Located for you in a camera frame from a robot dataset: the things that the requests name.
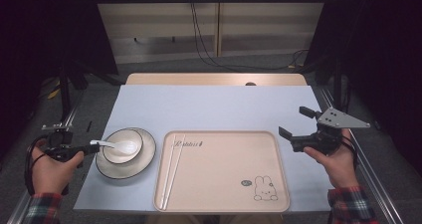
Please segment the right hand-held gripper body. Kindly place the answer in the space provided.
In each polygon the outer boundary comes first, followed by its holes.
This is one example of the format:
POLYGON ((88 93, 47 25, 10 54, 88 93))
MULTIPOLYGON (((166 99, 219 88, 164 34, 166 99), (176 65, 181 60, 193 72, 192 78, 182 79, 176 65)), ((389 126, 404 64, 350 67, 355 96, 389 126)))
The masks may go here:
POLYGON ((320 112, 316 120, 316 132, 305 136, 293 136, 291 145, 294 152, 303 152, 305 147, 311 147, 323 154, 335 152, 343 142, 343 128, 369 128, 370 124, 345 112, 328 108, 320 112))

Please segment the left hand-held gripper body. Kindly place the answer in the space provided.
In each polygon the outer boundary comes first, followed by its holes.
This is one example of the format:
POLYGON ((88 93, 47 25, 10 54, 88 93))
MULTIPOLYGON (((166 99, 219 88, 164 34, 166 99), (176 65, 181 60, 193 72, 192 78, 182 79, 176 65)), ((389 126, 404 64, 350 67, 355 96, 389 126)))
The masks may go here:
POLYGON ((71 146, 73 134, 67 126, 54 124, 52 126, 42 126, 42 130, 47 132, 46 153, 55 160, 66 162, 72 159, 78 152, 88 154, 85 146, 71 146))

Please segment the person's left hand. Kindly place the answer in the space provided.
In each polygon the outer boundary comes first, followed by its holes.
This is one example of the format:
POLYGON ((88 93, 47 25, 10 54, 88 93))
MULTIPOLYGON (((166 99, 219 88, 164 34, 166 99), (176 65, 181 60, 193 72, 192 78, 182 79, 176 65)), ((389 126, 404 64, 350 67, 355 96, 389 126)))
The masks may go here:
POLYGON ((40 147, 45 145, 44 139, 38 140, 32 151, 35 164, 32 168, 32 183, 34 192, 61 194, 72 180, 78 165, 84 160, 84 153, 79 151, 66 162, 57 161, 46 155, 40 147))

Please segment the white bowl with black rim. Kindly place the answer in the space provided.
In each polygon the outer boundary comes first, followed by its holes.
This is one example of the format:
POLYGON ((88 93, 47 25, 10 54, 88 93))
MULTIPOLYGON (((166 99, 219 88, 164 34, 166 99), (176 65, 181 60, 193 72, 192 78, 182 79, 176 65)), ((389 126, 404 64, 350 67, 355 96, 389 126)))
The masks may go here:
POLYGON ((105 139, 108 142, 123 143, 130 142, 134 148, 131 154, 123 153, 115 148, 104 146, 103 154, 107 161, 114 164, 123 164, 134 159, 142 149, 143 140, 138 132, 133 129, 121 129, 112 133, 105 139))

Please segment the person's right hand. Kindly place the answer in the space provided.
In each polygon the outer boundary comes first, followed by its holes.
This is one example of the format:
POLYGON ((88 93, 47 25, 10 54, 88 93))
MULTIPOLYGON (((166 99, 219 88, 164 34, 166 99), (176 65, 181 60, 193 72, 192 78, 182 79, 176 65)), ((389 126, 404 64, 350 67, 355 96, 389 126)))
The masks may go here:
POLYGON ((329 181, 334 188, 358 186, 350 132, 348 129, 343 129, 341 134, 344 144, 330 155, 322 154, 311 147, 305 147, 304 152, 324 167, 329 181))

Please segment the white plate with black rim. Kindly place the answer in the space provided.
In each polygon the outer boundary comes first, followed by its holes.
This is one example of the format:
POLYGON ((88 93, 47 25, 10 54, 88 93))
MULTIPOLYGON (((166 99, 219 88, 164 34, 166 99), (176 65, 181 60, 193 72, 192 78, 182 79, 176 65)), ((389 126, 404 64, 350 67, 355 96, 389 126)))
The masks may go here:
POLYGON ((109 178, 125 179, 130 178, 144 170, 152 161, 156 152, 156 143, 152 135, 142 128, 124 128, 133 129, 140 134, 143 140, 143 146, 139 154, 129 162, 123 164, 114 164, 106 160, 103 154, 103 146, 96 155, 96 166, 99 172, 109 178))

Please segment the dark curtain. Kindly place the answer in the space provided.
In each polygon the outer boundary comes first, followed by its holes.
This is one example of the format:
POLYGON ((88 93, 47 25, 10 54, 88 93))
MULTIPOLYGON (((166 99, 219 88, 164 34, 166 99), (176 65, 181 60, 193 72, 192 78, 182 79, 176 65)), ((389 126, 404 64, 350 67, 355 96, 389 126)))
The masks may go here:
POLYGON ((0 0, 0 159, 35 109, 42 83, 66 72, 115 74, 99 6, 92 0, 0 0))
POLYGON ((422 175, 422 0, 330 0, 305 66, 325 83, 335 67, 422 175))

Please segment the beige tray with rabbit print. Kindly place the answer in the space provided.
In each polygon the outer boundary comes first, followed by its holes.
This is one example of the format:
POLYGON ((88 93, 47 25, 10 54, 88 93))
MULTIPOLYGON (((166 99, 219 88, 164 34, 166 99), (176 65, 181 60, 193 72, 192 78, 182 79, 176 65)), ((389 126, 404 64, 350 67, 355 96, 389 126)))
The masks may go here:
POLYGON ((267 131, 172 131, 163 142, 154 206, 167 213, 282 213, 290 195, 267 131), (184 148, 166 210, 161 193, 173 136, 184 148))

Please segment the light blue table mat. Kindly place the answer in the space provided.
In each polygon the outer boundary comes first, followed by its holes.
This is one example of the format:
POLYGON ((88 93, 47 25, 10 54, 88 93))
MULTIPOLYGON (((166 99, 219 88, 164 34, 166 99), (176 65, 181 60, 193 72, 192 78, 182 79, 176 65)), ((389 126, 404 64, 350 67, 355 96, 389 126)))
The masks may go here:
POLYGON ((90 168, 75 207, 85 211, 146 214, 167 213, 154 206, 155 186, 165 136, 172 131, 267 131, 278 145, 290 195, 289 213, 326 211, 330 187, 323 167, 303 153, 295 153, 279 136, 279 127, 295 135, 315 131, 314 120, 300 107, 317 109, 309 86, 142 86, 126 85, 117 96, 106 134, 121 128, 142 128, 155 140, 156 152, 137 175, 113 179, 90 168))

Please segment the wooden table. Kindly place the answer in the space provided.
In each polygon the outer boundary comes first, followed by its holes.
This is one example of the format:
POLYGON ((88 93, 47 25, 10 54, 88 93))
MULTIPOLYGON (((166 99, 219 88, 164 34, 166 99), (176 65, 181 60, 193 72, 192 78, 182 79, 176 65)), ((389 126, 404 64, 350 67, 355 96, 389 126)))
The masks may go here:
POLYGON ((306 86, 299 74, 133 73, 127 85, 171 86, 306 86))

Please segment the white ceramic spoon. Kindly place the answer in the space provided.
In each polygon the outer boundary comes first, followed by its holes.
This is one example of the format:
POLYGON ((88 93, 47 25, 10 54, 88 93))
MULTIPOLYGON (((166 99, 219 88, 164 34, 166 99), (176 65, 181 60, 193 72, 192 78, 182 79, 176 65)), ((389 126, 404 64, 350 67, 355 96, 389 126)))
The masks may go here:
POLYGON ((136 153, 138 145, 133 141, 119 141, 119 142, 109 142, 104 140, 91 140, 91 145, 97 144, 100 146, 106 146, 115 149, 116 151, 123 153, 125 155, 131 155, 136 153))

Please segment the black metal stand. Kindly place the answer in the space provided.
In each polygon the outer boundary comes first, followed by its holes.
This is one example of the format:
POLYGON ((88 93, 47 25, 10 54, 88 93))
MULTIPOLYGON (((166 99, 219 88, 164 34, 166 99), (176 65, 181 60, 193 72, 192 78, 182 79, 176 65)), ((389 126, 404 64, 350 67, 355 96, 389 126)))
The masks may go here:
POLYGON ((59 72, 60 91, 62 100, 62 117, 64 122, 71 112, 71 98, 69 84, 72 84, 76 90, 85 90, 88 87, 88 81, 84 76, 84 66, 81 62, 72 60, 63 62, 59 72))

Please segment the metal floor rail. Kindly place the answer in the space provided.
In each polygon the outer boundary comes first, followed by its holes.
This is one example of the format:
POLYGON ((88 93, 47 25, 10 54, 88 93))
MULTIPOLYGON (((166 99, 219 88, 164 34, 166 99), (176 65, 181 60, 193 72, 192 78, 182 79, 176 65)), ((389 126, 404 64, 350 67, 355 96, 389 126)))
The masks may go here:
POLYGON ((356 139, 354 133, 351 133, 353 144, 357 150, 358 169, 362 174, 366 185, 373 198, 375 199, 377 206, 382 212, 382 216, 385 218, 387 224, 404 224, 402 218, 399 215, 398 210, 390 195, 387 193, 385 187, 381 183, 377 174, 375 173, 372 165, 366 157, 360 143, 356 139))
MULTIPOLYGON (((82 98, 85 92, 78 92, 76 98, 73 102, 70 103, 69 112, 58 122, 43 128, 45 130, 69 130, 73 125, 72 122, 76 116, 77 110, 81 104, 82 98)), ((31 196, 27 190, 24 190, 20 195, 19 201, 14 208, 10 218, 7 221, 7 224, 21 224, 26 215, 27 208, 29 206, 31 196)))

